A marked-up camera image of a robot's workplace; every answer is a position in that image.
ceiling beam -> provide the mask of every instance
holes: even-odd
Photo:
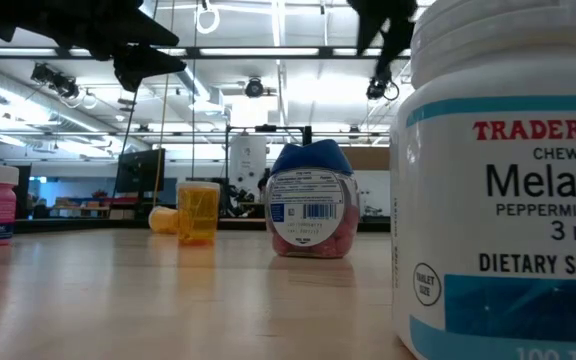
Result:
[[[57,47],[0,47],[0,59],[10,60],[94,60],[86,50],[73,49],[70,52],[57,51]],[[365,55],[354,54],[355,48],[349,46],[313,46],[313,47],[173,47],[160,49],[180,60],[219,60],[219,59],[271,59],[271,60],[375,60],[381,49],[368,49]],[[410,60],[406,51],[398,60]]]

wall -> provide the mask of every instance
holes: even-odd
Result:
[[[38,162],[33,163],[32,176],[46,176],[46,177],[62,177],[62,178],[77,178],[77,184],[82,184],[80,190],[77,190],[77,185],[72,182],[60,190],[63,196],[71,196],[71,193],[82,194],[81,197],[88,197],[91,193],[99,188],[99,178],[114,179],[117,174],[117,166],[109,163],[95,163],[95,162],[76,162],[76,163],[53,163],[53,162]],[[225,175],[223,163],[197,163],[195,164],[195,177],[222,177]],[[166,163],[165,178],[176,179],[177,183],[186,181],[186,178],[192,176],[192,167],[187,163]],[[374,208],[382,209],[384,216],[390,216],[390,172],[389,171],[356,171],[355,177],[359,184],[359,189],[362,191],[369,191],[370,194],[362,196],[361,210],[365,205],[370,205]],[[86,178],[96,178],[95,181],[81,181]],[[161,196],[171,197],[168,193],[170,187],[169,182],[166,182],[165,194]],[[107,190],[109,194],[112,193],[112,187]]]
[[[89,198],[97,190],[112,194],[114,186],[115,180],[112,178],[63,178],[58,182],[39,184],[37,195],[46,199],[46,205],[53,206],[58,197]]]
[[[366,205],[382,209],[381,215],[390,216],[390,171],[356,171],[355,178],[362,192],[361,214]]]

metal frame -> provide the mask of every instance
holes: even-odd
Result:
[[[228,135],[230,135],[230,133],[232,132],[232,130],[242,130],[242,129],[247,129],[247,130],[252,130],[255,129],[255,127],[231,127],[229,126],[229,129],[226,130],[226,132],[223,131],[214,131],[214,132],[195,132],[195,136],[206,136],[206,137],[223,137],[224,135],[226,135],[226,137],[228,137]],[[312,127],[311,126],[303,126],[303,127],[299,127],[299,126],[288,126],[288,127],[277,127],[277,130],[297,130],[299,132],[301,132],[302,136],[304,137],[304,144],[307,145],[308,143],[306,142],[306,137],[309,136],[310,137],[310,142],[312,142],[312,138],[313,137],[330,137],[330,138],[334,138],[334,137],[387,137],[390,136],[390,134],[388,132],[313,132],[312,131]],[[43,136],[59,136],[59,137],[64,137],[64,136],[119,136],[119,135],[125,135],[125,131],[111,131],[111,132],[99,132],[99,131],[90,131],[90,132],[57,132],[57,131],[0,131],[0,135],[8,135],[8,136],[26,136],[26,137],[43,137]],[[163,133],[164,136],[167,137],[178,137],[178,136],[192,136],[192,132],[172,132],[172,131],[166,131]],[[284,133],[281,132],[272,132],[272,131],[255,131],[252,133],[248,133],[248,135],[250,136],[268,136],[268,134],[275,134],[276,136],[287,136]],[[148,132],[148,133],[142,133],[142,132],[135,132],[135,133],[130,133],[130,136],[134,136],[134,137],[159,137],[160,133],[159,132]]]
[[[0,53],[0,59],[10,59],[10,60],[94,60],[94,58],[90,54],[85,54],[84,49],[75,49],[73,52],[69,52],[68,50],[64,50],[59,47],[0,47],[1,49],[5,49],[6,51]],[[242,55],[209,55],[203,54],[202,50],[238,50],[242,51]],[[273,51],[273,50],[290,50],[290,49],[313,49],[317,50],[316,54],[313,55],[304,55],[304,54],[276,54],[276,55],[246,55],[245,51]],[[35,51],[35,50],[42,50],[46,52],[51,52],[51,54],[24,54],[24,55],[17,55],[15,51],[18,50],[19,52],[23,51]],[[281,46],[281,47],[273,47],[273,46],[266,46],[266,47],[258,47],[258,46],[214,46],[214,47],[172,47],[172,48],[165,48],[161,49],[162,51],[170,50],[171,53],[182,53],[183,56],[177,56],[179,59],[182,60],[224,60],[224,59],[270,59],[270,60],[348,60],[348,59],[359,59],[359,60],[375,60],[379,56],[378,54],[371,53],[365,54],[362,56],[357,55],[345,55],[345,54],[335,54],[335,50],[345,50],[351,51],[355,50],[353,47],[348,46]],[[77,54],[75,51],[83,51],[82,54]],[[409,55],[400,55],[397,57],[397,60],[410,60]]]

table surface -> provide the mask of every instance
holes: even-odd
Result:
[[[179,248],[147,230],[0,247],[0,359],[412,359],[391,326],[387,234],[343,260],[275,256],[263,232]]]

ceiling light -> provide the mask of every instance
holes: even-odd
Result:
[[[314,56],[316,48],[207,48],[200,49],[205,56]]]
[[[9,109],[13,115],[43,123],[50,121],[50,111],[43,106],[2,88],[0,88],[0,96],[10,102]]]
[[[87,49],[70,49],[68,50],[71,56],[75,57],[90,57],[90,51]]]
[[[341,49],[333,49],[333,55],[335,56],[356,56],[357,50],[352,48],[341,48]],[[381,49],[370,48],[366,49],[363,56],[379,56],[381,55]]]
[[[148,128],[154,132],[161,131],[161,123],[150,123]],[[166,123],[164,124],[164,131],[166,132],[192,132],[192,126],[186,123]]]
[[[186,52],[186,49],[179,49],[179,48],[157,48],[157,50],[170,56],[186,56],[188,54]]]
[[[99,129],[97,129],[97,128],[93,127],[93,126],[90,126],[90,125],[88,125],[88,124],[86,124],[86,123],[83,123],[83,122],[81,122],[81,121],[79,121],[79,120],[77,120],[77,119],[75,119],[75,118],[73,118],[73,117],[64,115],[64,113],[61,113],[61,114],[59,114],[59,115],[60,115],[62,118],[66,119],[66,120],[68,120],[68,121],[70,121],[70,122],[72,122],[72,123],[75,123],[75,124],[81,126],[82,128],[88,130],[88,131],[100,131]]]
[[[26,144],[24,144],[22,141],[7,135],[0,135],[0,142],[13,146],[26,146]]]
[[[53,48],[0,48],[0,56],[56,56],[57,52]]]

